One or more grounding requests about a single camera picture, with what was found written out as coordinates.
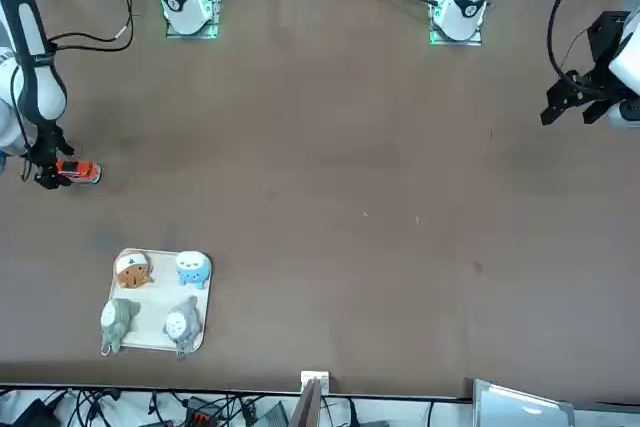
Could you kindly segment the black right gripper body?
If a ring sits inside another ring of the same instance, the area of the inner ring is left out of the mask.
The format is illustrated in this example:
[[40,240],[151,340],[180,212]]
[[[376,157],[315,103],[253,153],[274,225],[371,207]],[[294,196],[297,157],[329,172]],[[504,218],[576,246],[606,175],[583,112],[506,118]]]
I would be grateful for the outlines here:
[[56,141],[65,139],[63,130],[55,121],[46,121],[36,126],[35,143],[29,148],[29,159],[37,167],[48,168],[56,164],[58,151]]

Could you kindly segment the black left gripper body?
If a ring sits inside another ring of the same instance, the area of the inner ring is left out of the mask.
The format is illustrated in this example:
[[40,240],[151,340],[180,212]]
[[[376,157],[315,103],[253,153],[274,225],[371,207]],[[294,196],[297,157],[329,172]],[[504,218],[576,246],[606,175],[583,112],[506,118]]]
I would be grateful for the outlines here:
[[604,11],[587,29],[593,60],[591,75],[604,71],[617,53],[629,11]]

